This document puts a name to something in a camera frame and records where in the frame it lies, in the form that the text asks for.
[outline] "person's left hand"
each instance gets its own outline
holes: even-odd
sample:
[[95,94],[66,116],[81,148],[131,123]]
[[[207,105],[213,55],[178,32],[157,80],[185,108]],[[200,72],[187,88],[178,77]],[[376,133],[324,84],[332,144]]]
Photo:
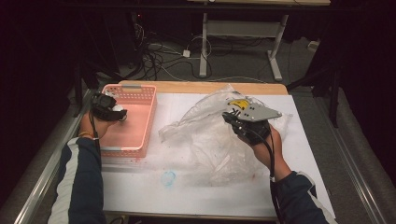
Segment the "person's left hand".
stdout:
[[[95,130],[98,133],[98,137],[101,138],[103,137],[106,132],[108,127],[111,125],[117,123],[117,121],[105,121],[105,120],[100,120],[95,117],[93,117],[94,124],[95,124]],[[89,137],[93,138],[93,127],[90,121],[90,112],[87,112],[84,114],[84,116],[81,119],[80,125],[79,125],[79,133],[86,133],[83,134],[81,137]]]

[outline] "white desk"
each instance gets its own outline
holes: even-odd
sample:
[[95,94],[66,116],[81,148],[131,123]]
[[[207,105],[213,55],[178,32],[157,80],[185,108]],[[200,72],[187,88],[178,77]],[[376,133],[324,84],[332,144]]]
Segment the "white desk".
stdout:
[[[189,0],[192,2],[203,2],[208,0]],[[215,3],[239,3],[239,4],[261,4],[261,5],[284,5],[284,6],[328,6],[330,0],[216,0]],[[279,66],[276,61],[276,54],[285,31],[289,15],[283,15],[280,22],[263,21],[211,21],[207,18],[207,13],[203,17],[202,49],[200,61],[200,77],[206,77],[207,66],[207,36],[208,35],[233,35],[233,36],[256,36],[274,37],[274,47],[267,51],[269,64],[276,81],[282,80]]]
[[[262,88],[272,86],[254,85]],[[158,131],[180,120],[204,96],[200,93],[158,93],[147,157],[119,165],[104,164],[105,211],[146,216],[276,220],[268,172],[238,184],[212,187],[202,184],[202,179],[198,178],[202,175],[189,166],[188,148],[170,149],[167,144],[160,142]],[[273,109],[293,115],[283,143],[285,160],[291,169],[304,171],[316,181],[319,200],[334,215],[292,97],[254,96]]]

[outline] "crumpled plastic bag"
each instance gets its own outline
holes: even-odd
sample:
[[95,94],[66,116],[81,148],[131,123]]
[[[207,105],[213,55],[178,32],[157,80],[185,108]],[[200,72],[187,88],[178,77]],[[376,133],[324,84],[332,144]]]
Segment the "crumpled plastic bag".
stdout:
[[[265,105],[228,84],[196,103],[180,121],[159,130],[162,142],[178,141],[183,146],[190,146],[186,149],[191,151],[191,162],[197,167],[197,173],[206,174],[206,182],[212,186],[254,178],[266,171],[252,149],[236,136],[221,115],[230,100],[244,98]],[[282,113],[282,117],[269,120],[282,139],[286,137],[290,118],[291,115]]]

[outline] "hand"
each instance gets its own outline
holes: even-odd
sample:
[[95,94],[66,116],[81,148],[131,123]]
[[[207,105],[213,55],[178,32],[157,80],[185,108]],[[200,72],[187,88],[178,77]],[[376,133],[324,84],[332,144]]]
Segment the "hand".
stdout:
[[[272,150],[274,152],[275,157],[275,179],[279,181],[289,175],[291,173],[291,169],[286,164],[285,160],[283,159],[282,154],[282,139],[280,138],[279,132],[270,125],[271,134],[265,139],[270,147],[273,147]],[[268,148],[265,146],[264,143],[259,143],[255,146],[249,145],[253,151],[256,158],[262,162],[268,169],[271,166],[271,157],[268,151]]]
[[[95,117],[93,117],[93,121],[95,124],[95,130],[97,131],[99,138],[103,137],[106,134],[108,127],[117,123],[117,121],[105,121],[105,120],[97,119]],[[90,112],[84,114],[84,116],[81,119],[79,125],[79,133],[83,133],[83,132],[86,132],[87,134],[84,134],[81,137],[89,137],[92,139],[94,133],[90,121]]]

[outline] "bracelet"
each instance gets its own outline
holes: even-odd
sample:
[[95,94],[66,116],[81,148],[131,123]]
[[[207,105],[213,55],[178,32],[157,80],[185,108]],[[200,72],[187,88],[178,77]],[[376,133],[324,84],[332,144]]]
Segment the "bracelet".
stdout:
[[81,132],[81,133],[78,134],[78,137],[82,137],[84,135],[89,135],[92,139],[94,138],[93,135],[91,133],[89,133],[89,132]]

